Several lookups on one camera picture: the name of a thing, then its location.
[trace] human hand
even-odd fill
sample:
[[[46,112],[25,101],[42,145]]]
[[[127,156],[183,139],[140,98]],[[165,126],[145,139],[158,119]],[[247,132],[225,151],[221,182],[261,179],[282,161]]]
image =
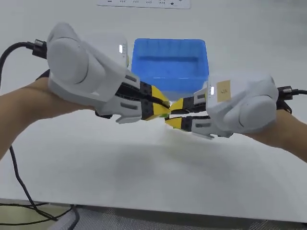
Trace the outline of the human hand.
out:
[[[252,134],[244,134],[265,145],[285,149],[290,138],[295,136],[295,127],[300,125],[294,116],[285,110],[277,110],[276,122],[267,129]]]
[[[23,105],[35,120],[53,118],[77,110],[94,110],[90,106],[71,103],[59,98],[49,90],[48,78],[39,78],[20,90],[24,92]]]

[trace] blue container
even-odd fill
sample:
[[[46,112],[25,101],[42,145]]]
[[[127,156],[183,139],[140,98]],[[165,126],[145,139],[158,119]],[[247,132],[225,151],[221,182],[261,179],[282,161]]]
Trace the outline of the blue container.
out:
[[[208,79],[206,44],[202,40],[135,40],[131,71],[155,85],[170,100],[191,96]]]

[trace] metal grate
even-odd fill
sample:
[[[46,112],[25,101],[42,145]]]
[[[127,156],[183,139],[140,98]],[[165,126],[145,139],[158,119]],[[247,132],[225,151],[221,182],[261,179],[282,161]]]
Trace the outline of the metal grate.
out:
[[[83,207],[75,230],[307,230],[303,224],[121,208]],[[70,212],[49,230],[67,230]]]

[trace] white tabletop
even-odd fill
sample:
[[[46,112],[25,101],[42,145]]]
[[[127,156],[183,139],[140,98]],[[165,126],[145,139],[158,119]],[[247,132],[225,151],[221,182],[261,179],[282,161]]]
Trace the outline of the white tabletop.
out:
[[[140,37],[203,39],[210,72],[264,70],[278,86],[307,89],[304,0],[192,0],[190,10],[95,3],[5,0],[0,52],[14,42],[46,39],[65,21],[81,35],[123,33],[130,57]],[[30,51],[16,51],[5,65],[2,92],[46,69]],[[307,122],[306,98],[289,104]],[[307,222],[307,165],[241,135],[208,141],[159,119],[117,125],[81,111],[37,122],[14,146],[37,201]],[[0,163],[0,198],[26,199],[9,154]]]

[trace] label sticker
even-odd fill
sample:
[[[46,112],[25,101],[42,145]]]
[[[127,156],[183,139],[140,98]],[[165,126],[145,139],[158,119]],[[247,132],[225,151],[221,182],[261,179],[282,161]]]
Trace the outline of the label sticker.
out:
[[[220,81],[216,84],[217,102],[231,99],[230,80]]]

